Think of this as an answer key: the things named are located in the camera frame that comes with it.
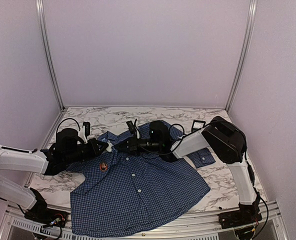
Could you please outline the blue checked button shirt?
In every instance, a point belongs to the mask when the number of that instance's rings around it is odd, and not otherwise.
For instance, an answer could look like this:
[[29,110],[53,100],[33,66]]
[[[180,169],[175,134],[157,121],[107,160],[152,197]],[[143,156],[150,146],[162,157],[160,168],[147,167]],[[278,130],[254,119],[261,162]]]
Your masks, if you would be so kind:
[[[149,123],[139,126],[148,137]],[[112,143],[112,152],[92,160],[70,164],[65,171],[81,173],[84,182],[70,193],[70,209],[77,231],[103,232],[112,223],[125,226],[161,226],[195,206],[210,187],[197,172],[215,162],[211,152],[201,149],[166,162],[151,153],[118,154],[114,145],[130,137],[129,130],[116,135],[105,132],[96,138]],[[100,163],[108,169],[100,171]]]

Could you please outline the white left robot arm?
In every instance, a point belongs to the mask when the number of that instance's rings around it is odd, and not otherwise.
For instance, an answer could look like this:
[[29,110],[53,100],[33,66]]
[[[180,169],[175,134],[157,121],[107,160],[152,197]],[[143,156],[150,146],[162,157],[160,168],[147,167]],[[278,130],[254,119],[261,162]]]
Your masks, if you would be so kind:
[[[55,143],[48,150],[24,150],[0,145],[0,171],[18,171],[55,176],[73,163],[85,162],[111,152],[113,145],[88,138],[86,127],[80,130],[65,128],[56,133]],[[51,219],[46,200],[32,188],[0,175],[0,198],[13,202],[28,211],[41,223]]]

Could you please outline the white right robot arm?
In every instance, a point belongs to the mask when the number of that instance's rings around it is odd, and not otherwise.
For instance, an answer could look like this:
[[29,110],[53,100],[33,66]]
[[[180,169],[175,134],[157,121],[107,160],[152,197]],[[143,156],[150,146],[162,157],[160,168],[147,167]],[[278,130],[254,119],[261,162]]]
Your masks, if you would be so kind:
[[215,116],[201,128],[192,128],[191,133],[175,135],[176,125],[166,125],[161,120],[148,124],[148,137],[143,137],[133,121],[127,122],[130,136],[117,143],[119,152],[138,154],[151,153],[174,161],[205,148],[211,148],[220,161],[225,163],[235,181],[239,204],[243,207],[236,212],[235,219],[246,224],[255,216],[253,206],[260,201],[255,188],[255,175],[247,162],[247,140],[245,134],[233,123]]

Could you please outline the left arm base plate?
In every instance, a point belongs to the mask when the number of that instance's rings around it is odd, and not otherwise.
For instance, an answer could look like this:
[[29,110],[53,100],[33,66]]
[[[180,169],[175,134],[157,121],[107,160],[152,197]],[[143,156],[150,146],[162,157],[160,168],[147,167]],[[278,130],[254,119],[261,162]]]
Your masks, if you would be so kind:
[[51,208],[31,209],[25,212],[24,217],[28,220],[46,225],[46,227],[60,226],[63,228],[66,225],[68,213]]

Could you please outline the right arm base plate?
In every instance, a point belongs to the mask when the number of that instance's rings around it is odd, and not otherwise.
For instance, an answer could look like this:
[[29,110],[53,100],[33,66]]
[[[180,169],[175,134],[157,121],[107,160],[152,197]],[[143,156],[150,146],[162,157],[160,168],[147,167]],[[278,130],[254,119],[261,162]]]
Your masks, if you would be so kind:
[[222,212],[218,219],[222,229],[240,227],[253,224],[263,219],[260,208],[260,198],[257,198],[252,204],[238,204],[238,210]]

